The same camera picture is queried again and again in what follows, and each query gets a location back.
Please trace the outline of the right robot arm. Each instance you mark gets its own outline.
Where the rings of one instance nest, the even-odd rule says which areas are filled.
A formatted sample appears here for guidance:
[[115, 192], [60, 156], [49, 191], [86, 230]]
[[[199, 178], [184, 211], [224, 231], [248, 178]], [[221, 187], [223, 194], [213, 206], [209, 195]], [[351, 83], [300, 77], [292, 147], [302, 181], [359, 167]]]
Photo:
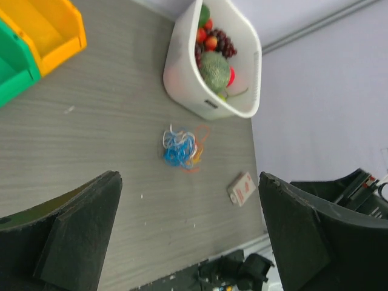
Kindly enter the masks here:
[[333, 181], [292, 181], [290, 184], [349, 210], [387, 219], [387, 177], [379, 180], [357, 169]]

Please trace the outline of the dark purple grape bunch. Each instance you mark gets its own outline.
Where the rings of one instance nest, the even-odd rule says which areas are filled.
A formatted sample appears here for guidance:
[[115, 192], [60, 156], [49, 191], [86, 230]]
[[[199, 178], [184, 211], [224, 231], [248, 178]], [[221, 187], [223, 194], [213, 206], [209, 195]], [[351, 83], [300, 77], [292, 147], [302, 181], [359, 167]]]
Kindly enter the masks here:
[[199, 69], [202, 66], [201, 64], [202, 54], [205, 52], [218, 52], [222, 54], [223, 57], [225, 57], [226, 59], [232, 58], [238, 53], [231, 39], [222, 30], [213, 30], [213, 31], [218, 40], [218, 45], [215, 51], [205, 51], [203, 48], [198, 47], [195, 42], [195, 49], [194, 49], [195, 61]]

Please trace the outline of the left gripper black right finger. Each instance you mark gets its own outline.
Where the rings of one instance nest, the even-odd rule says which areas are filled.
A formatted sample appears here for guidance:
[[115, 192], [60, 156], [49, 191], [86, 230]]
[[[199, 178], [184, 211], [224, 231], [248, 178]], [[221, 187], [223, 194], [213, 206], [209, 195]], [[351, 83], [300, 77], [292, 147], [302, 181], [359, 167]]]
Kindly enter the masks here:
[[258, 190], [284, 290], [387, 289], [387, 219], [341, 207], [266, 172]]

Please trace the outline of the green plastic bin beside yellow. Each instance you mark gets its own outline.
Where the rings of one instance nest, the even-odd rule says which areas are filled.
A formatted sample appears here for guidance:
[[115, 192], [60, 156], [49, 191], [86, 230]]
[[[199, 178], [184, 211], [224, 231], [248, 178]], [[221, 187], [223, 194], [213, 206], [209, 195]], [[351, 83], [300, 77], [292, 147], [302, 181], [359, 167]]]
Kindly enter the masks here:
[[1, 106], [40, 79], [40, 71], [28, 45], [1, 21]]

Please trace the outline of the white plastic fruit basket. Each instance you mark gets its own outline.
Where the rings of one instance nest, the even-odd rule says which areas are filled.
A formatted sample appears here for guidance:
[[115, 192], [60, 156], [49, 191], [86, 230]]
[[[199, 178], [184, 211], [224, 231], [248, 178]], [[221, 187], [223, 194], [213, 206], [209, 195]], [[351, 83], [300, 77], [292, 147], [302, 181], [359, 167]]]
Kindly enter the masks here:
[[[230, 36], [238, 54], [230, 60], [235, 80], [224, 92], [213, 93], [199, 74], [195, 42], [201, 7], [206, 5], [214, 24]], [[229, 116], [253, 117], [260, 102], [262, 47], [250, 21], [232, 1], [193, 1], [175, 21], [164, 67], [168, 95], [206, 120]]]

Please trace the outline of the red apple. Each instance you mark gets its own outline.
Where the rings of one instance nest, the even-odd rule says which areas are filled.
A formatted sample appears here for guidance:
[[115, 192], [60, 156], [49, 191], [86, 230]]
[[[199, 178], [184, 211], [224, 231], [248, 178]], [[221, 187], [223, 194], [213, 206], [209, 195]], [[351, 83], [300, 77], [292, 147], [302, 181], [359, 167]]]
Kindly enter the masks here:
[[230, 66], [230, 79], [229, 79], [229, 82], [227, 84], [227, 87], [231, 86], [235, 80], [235, 70], [232, 66]]

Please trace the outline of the red and yellow peaches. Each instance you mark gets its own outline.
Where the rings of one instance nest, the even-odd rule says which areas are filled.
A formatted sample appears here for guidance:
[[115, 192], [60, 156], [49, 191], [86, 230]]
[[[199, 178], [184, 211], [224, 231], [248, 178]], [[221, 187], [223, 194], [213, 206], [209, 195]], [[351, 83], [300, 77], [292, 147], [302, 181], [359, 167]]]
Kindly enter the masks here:
[[213, 19], [209, 18], [204, 25], [197, 29], [196, 45], [205, 51], [215, 51], [218, 40], [213, 29]]

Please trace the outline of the green lime fruit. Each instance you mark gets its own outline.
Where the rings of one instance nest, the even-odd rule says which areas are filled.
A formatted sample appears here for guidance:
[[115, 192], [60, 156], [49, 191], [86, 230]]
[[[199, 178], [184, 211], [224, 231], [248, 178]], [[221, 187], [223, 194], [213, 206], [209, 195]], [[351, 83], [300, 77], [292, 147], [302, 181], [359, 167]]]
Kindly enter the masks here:
[[209, 19], [210, 19], [210, 10], [208, 6], [206, 6], [205, 4], [202, 4], [201, 11], [199, 14], [198, 28], [204, 27]]

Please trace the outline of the red and white card box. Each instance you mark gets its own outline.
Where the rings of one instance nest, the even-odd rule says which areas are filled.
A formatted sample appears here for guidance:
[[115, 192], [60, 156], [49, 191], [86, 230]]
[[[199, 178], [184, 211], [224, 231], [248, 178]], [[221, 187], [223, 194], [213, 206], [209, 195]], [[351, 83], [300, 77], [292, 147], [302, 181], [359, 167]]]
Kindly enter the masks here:
[[256, 190], [249, 172], [241, 172], [228, 186], [227, 193], [233, 204], [242, 207]]

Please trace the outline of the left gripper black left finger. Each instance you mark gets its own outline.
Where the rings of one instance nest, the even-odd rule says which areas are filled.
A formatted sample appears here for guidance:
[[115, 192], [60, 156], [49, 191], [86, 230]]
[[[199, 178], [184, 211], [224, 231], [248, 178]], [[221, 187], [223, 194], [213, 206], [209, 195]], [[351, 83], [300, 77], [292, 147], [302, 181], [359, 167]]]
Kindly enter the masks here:
[[1, 218], [1, 290], [97, 290], [122, 191], [119, 172]]

